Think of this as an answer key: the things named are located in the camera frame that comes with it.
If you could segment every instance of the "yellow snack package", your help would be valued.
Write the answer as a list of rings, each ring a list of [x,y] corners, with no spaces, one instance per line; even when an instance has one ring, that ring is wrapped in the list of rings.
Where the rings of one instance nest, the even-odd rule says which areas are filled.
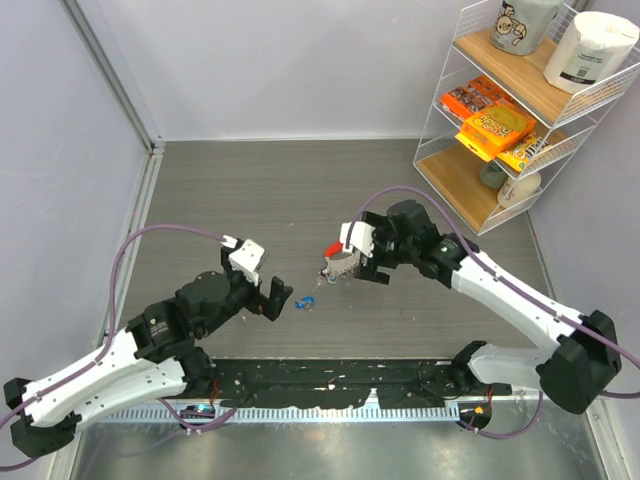
[[[506,150],[498,154],[498,158],[516,172],[524,170],[536,150],[538,153],[542,152],[549,142],[545,142],[536,132],[531,132],[529,135],[520,140],[512,149]]]
[[[485,162],[490,162],[529,134],[535,124],[532,116],[499,99],[467,118],[456,138]]]

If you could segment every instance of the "gray wooden tabletop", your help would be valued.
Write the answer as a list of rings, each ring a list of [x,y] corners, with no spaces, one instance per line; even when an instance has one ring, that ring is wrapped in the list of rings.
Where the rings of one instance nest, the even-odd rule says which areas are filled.
[[[182,223],[240,238],[269,251],[261,274],[278,275],[309,295],[323,267],[324,249],[377,190],[405,184],[430,191],[412,166],[408,140],[186,142],[167,146],[147,224]],[[372,210],[383,213],[411,194],[389,194]],[[441,231],[450,229],[427,211]],[[527,219],[521,215],[476,238],[503,268],[538,290],[545,283]],[[144,238],[123,321],[169,298],[200,272],[219,270],[215,241],[178,232]],[[272,323],[248,312],[201,344],[211,356],[451,357],[472,340],[527,346],[528,340],[493,312],[405,266],[382,286],[353,279],[324,285],[311,311],[293,299]]]

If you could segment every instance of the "snack package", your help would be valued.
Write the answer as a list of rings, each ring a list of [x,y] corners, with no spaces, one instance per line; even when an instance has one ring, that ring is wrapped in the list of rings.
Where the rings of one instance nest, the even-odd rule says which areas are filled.
[[[498,99],[467,118],[456,138],[485,162],[490,162],[527,136],[535,124],[531,115]]]
[[[531,132],[529,135],[520,140],[512,149],[506,150],[498,154],[498,158],[516,172],[524,170],[533,155],[538,150],[538,153],[542,152],[549,142],[545,142],[536,132]]]
[[[440,98],[440,103],[446,111],[464,122],[471,115],[478,113],[500,98],[512,101],[507,92],[493,83],[486,75],[481,75],[466,85],[461,85],[445,93]]]

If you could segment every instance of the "shelf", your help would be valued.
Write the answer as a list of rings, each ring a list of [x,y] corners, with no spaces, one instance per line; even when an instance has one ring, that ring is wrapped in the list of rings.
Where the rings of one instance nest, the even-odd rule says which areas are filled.
[[[532,54],[524,57],[512,55],[493,46],[493,28],[485,28],[456,39],[456,48],[547,126],[553,125],[571,99],[571,94],[550,85],[542,74],[556,49],[556,43],[545,36]]]
[[[485,162],[462,144],[420,160],[416,168],[476,233],[498,206],[498,191],[480,181]]]
[[[462,126],[462,122],[460,121],[460,119],[457,118],[448,110],[446,110],[442,106],[442,104],[440,104],[439,101],[436,101],[433,107],[436,110],[438,110],[438,112],[440,112],[447,120],[449,120],[451,124],[453,124],[456,128],[460,129],[460,127]],[[534,130],[542,138],[544,138],[544,136],[549,131],[549,129],[541,123],[536,123]],[[538,155],[536,155],[532,159],[530,163],[530,168],[524,170],[523,172],[516,172],[513,168],[511,168],[509,165],[507,165],[504,161],[500,160],[499,158],[495,158],[494,161],[511,178],[518,178],[521,175],[522,175],[522,178],[524,178],[527,175],[531,175],[532,173],[535,173],[540,168],[551,165],[552,163],[555,163],[558,160],[560,160],[562,157],[565,157],[566,155],[572,153],[573,150],[567,150],[567,148],[562,148],[562,149],[556,148],[556,146],[563,143],[567,138],[569,138],[568,135],[561,129],[553,130],[551,132],[551,135],[549,135],[550,146],[547,147],[545,150],[542,150],[541,152],[539,152]],[[579,142],[572,142],[570,146],[574,147],[574,145],[575,145],[575,148],[577,148],[579,146]]]

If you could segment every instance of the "wall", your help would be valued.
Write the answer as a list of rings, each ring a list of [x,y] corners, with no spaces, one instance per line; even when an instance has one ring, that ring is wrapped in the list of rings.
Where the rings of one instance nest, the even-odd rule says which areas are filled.
[[[592,10],[627,16],[640,25],[635,2],[599,0]],[[640,81],[531,210],[561,300],[583,311],[606,312],[616,322],[620,344],[635,355],[640,354],[638,111]],[[640,390],[640,374],[623,361],[611,390]],[[623,450],[640,478],[638,401],[613,401],[612,408],[622,428]]]
[[[80,1],[165,140],[417,137],[471,3]]]
[[[0,381],[86,354],[144,151],[57,1],[0,16]],[[2,408],[1,414],[8,409]],[[0,434],[0,464],[24,459]],[[3,480],[44,478],[49,459]]]

